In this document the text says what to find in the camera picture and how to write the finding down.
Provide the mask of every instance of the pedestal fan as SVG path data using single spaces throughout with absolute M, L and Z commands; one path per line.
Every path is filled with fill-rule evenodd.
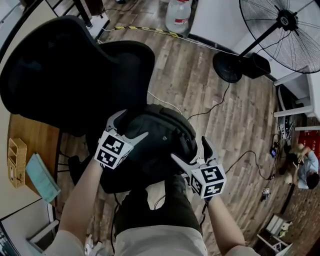
M 320 0 L 239 0 L 239 5 L 255 42 L 239 56 L 224 52 L 214 56 L 214 69 L 223 80 L 241 79 L 247 68 L 244 56 L 258 44 L 290 70 L 304 74 L 320 70 Z

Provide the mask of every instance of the yellow and black striped tape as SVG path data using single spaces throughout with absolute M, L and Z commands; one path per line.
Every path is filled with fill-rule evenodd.
M 184 38 L 184 36 L 182 34 L 173 33 L 173 32 L 163 30 L 160 28 L 150 28 L 150 27 L 143 27 L 143 26 L 116 26 L 114 28 L 114 30 L 124 30 L 124 29 L 145 30 L 145 31 L 151 31 L 151 32 L 155 32 L 155 33 L 159 33 L 159 34 L 163 34 L 163 35 L 167 35 L 167 36 L 172 36 L 174 38 Z

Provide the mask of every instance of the wooden organizer box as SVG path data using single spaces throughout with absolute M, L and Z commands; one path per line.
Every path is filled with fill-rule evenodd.
M 8 178 L 15 188 L 26 184 L 27 145 L 20 138 L 10 138 L 8 145 Z

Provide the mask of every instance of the fan grille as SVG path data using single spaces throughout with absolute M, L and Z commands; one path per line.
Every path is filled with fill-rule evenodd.
M 277 22 L 278 9 L 298 12 L 296 32 L 277 28 L 260 42 L 260 46 L 288 69 L 300 73 L 320 71 L 320 8 L 315 1 L 239 1 L 243 19 L 255 39 Z

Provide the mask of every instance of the fan base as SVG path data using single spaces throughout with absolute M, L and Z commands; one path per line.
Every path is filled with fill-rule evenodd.
M 236 83 L 242 78 L 239 57 L 225 52 L 214 55 L 213 67 L 217 75 L 228 83 Z

